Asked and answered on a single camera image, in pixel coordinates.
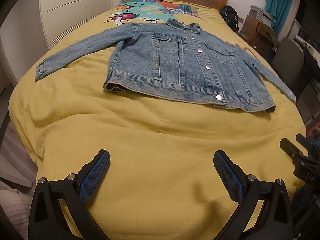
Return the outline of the grey storage box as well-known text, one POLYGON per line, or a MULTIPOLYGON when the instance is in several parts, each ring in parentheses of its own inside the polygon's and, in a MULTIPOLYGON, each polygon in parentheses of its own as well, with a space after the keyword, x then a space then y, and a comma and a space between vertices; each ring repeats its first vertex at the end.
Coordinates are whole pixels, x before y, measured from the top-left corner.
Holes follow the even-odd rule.
POLYGON ((273 28, 273 24, 276 22, 276 20, 267 11, 256 5, 251 5, 249 16, 257 18, 269 28, 273 28))

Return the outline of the blue denim jacket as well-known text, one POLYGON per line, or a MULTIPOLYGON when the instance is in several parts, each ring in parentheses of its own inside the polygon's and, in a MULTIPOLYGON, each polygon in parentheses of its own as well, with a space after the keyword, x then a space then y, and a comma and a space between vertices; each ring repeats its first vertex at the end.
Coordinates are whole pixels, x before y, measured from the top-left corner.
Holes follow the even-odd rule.
POLYGON ((89 36, 50 55, 36 67, 35 80, 75 60, 114 47, 105 90, 129 90, 172 101, 272 113, 276 104, 265 82, 292 102, 291 89, 260 61, 224 42, 197 23, 126 23, 89 36))

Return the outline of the wooden nightstand drawers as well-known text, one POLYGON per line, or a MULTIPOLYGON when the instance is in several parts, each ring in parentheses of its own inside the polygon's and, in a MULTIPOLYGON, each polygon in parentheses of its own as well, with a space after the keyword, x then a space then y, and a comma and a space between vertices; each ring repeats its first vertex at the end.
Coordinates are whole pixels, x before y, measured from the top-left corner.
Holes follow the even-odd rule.
POLYGON ((249 15, 244 21, 240 34, 263 57, 272 49, 278 39, 278 34, 270 27, 249 15))

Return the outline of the white wardrobe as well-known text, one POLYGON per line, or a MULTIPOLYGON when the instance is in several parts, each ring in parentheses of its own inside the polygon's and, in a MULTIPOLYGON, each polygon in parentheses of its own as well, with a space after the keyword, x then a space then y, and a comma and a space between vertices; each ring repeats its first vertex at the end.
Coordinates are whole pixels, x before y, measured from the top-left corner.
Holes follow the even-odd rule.
POLYGON ((122 0, 17 0, 1 25, 1 65, 12 85, 80 25, 122 0))

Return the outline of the yellow dinosaur bedspread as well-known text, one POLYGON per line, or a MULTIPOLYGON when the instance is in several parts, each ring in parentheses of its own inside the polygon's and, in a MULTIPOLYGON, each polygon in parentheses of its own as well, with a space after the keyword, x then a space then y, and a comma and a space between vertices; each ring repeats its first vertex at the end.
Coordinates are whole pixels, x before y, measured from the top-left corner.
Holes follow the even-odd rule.
POLYGON ((224 150, 246 173, 302 185, 283 138, 305 134, 293 104, 267 82, 276 109, 246 113, 104 90, 113 48, 88 55, 40 81, 30 68, 9 114, 37 176, 60 180, 102 149, 111 166, 88 204, 110 239, 213 239, 233 202, 213 165, 224 150))

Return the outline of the teal curtain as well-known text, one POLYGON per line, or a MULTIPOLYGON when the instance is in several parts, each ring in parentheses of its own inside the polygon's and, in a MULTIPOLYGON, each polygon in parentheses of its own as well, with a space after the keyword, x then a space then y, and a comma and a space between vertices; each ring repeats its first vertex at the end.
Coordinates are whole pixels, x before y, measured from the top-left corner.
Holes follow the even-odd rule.
POLYGON ((267 0, 265 10, 276 20, 273 30, 280 33, 289 14, 293 0, 267 0))

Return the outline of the black backpack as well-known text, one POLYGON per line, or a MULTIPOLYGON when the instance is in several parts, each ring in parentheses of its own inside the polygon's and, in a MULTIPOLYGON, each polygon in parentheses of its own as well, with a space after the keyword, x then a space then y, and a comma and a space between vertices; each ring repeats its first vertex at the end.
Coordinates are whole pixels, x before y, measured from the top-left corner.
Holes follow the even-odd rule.
POLYGON ((225 5, 220 10, 220 16, 223 18, 225 23, 232 29, 234 32, 239 31, 239 18, 236 10, 230 5, 225 5))

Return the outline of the grey desk chair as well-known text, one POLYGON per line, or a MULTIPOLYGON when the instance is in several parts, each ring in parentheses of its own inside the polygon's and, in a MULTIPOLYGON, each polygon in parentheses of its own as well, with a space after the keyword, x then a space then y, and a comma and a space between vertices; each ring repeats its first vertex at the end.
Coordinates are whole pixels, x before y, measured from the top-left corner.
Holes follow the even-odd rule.
POLYGON ((304 52, 299 44, 287 37, 283 38, 271 66, 291 90, 294 89, 303 64, 304 52))

